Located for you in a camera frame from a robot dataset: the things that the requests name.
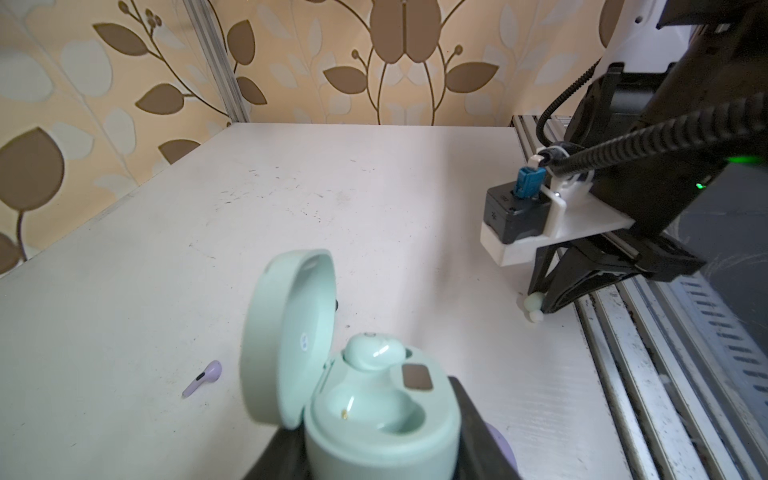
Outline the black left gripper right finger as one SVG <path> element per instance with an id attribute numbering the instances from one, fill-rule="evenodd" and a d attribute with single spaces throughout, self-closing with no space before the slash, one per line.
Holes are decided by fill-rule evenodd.
<path id="1" fill-rule="evenodd" d="M 520 480 L 496 445 L 486 421 L 458 378 L 449 376 L 461 414 L 458 458 L 453 479 Z"/>

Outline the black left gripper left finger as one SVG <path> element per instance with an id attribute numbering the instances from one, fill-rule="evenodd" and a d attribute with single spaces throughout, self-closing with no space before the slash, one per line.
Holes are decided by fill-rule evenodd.
<path id="1" fill-rule="evenodd" d="M 306 480 L 309 460 L 304 428 L 278 429 L 243 480 Z"/>

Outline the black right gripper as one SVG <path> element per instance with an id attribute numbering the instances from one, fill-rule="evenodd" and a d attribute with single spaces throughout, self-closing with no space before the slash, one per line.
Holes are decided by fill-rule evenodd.
<path id="1" fill-rule="evenodd" d="M 636 275 L 671 281 L 696 272 L 703 260 L 663 231 L 727 167 L 766 171 L 766 60 L 677 63 L 628 133 L 570 164 L 594 171 L 593 194 L 634 224 L 538 248 L 528 294 L 543 295 L 543 313 Z"/>

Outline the purple round earbud case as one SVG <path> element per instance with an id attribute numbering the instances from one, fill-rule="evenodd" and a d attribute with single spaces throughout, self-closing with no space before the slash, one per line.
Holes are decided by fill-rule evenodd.
<path id="1" fill-rule="evenodd" d="M 496 442 L 497 447 L 515 472 L 518 472 L 517 461 L 513 450 L 504 435 L 493 425 L 486 422 L 486 427 Z"/>

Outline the mint green earbud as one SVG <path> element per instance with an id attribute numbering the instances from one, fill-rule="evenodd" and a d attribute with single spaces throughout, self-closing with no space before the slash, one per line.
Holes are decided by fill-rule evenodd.
<path id="1" fill-rule="evenodd" d="M 542 307 L 544 298 L 544 293 L 534 292 L 520 300 L 519 306 L 529 322 L 537 324 L 543 321 L 544 313 Z"/>
<path id="2" fill-rule="evenodd" d="M 344 361 L 361 372 L 377 372 L 402 364 L 407 358 L 407 348 L 394 337 L 361 333 L 353 336 L 343 350 Z"/>

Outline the mint green charging case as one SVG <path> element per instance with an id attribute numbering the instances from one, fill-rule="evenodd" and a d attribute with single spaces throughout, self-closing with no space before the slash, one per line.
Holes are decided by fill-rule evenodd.
<path id="1" fill-rule="evenodd" d="M 250 417 L 304 428 L 317 479 L 449 479 L 461 414 L 439 363 L 406 345 L 387 370 L 361 372 L 332 352 L 336 277 L 331 254 L 274 257 L 244 324 L 239 378 Z"/>

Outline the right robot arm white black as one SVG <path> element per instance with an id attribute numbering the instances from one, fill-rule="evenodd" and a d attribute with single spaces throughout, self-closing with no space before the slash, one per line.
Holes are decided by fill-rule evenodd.
<path id="1" fill-rule="evenodd" d="M 544 139 L 537 158 L 552 184 L 587 180 L 632 223 L 537 250 L 529 298 L 544 313 L 635 276 L 696 273 L 703 260 L 667 227 L 728 166 L 767 165 L 766 3 L 667 1 L 634 22 L 650 36 L 627 44 L 662 71 L 632 72 L 608 49 L 579 79 L 587 96 L 565 139 Z"/>

